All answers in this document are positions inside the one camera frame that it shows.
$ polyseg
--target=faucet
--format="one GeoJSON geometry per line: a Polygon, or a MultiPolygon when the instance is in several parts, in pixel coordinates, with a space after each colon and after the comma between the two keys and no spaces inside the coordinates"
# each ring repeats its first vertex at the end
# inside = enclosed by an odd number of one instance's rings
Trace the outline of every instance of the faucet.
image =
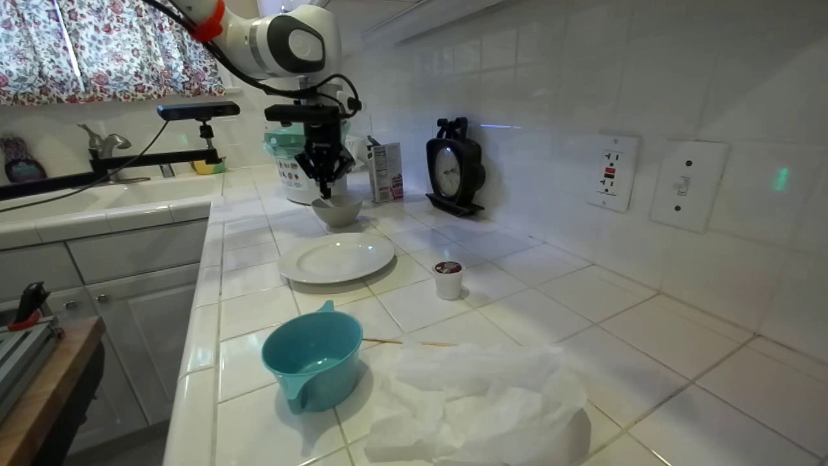
{"type": "MultiPolygon", "coordinates": [[[[132,142],[118,132],[102,136],[98,132],[93,132],[92,126],[85,125],[78,125],[85,135],[89,135],[89,152],[97,157],[97,161],[103,161],[103,157],[111,157],[115,151],[124,151],[124,147],[132,147],[132,142]]],[[[111,180],[132,180],[132,178],[124,178],[119,171],[109,171],[109,178],[111,180]]]]}

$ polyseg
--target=green light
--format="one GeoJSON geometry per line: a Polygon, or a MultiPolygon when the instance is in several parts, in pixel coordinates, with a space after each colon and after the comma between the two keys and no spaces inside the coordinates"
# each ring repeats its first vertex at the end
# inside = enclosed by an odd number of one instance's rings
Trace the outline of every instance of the green light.
{"type": "Polygon", "coordinates": [[[792,180],[792,167],[779,167],[778,173],[774,173],[774,192],[788,192],[788,183],[792,180]]]}

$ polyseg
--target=white plate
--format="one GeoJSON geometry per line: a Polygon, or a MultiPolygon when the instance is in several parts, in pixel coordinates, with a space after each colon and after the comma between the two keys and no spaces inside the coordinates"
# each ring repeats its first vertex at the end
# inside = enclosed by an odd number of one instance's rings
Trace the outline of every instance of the white plate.
{"type": "Polygon", "coordinates": [[[395,242],[384,235],[343,232],[309,240],[283,255],[283,275],[309,284],[353,281],[395,261],[395,242]]]}

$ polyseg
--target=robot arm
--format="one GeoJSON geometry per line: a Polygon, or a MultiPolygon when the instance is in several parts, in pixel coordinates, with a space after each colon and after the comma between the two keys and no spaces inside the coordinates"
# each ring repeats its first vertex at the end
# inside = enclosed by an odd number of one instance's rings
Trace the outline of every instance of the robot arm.
{"type": "Polygon", "coordinates": [[[301,6],[276,17],[242,17],[225,0],[171,0],[198,41],[202,41],[234,74],[278,95],[296,98],[294,107],[272,107],[267,118],[307,126],[307,151],[298,164],[317,178],[323,196],[331,196],[331,180],[343,178],[353,157],[343,147],[343,118],[362,108],[357,90],[348,107],[338,98],[331,78],[339,65],[339,30],[331,11],[323,6],[301,6]],[[263,79],[301,74],[301,90],[276,90],[263,79]]]}

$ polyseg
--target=white cup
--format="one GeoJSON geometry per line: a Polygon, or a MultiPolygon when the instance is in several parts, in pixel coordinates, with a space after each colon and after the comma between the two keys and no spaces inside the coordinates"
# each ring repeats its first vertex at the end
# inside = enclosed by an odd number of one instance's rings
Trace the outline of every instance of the white cup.
{"type": "Polygon", "coordinates": [[[436,286],[442,301],[458,301],[464,294],[464,264],[461,261],[439,261],[436,286]]]}

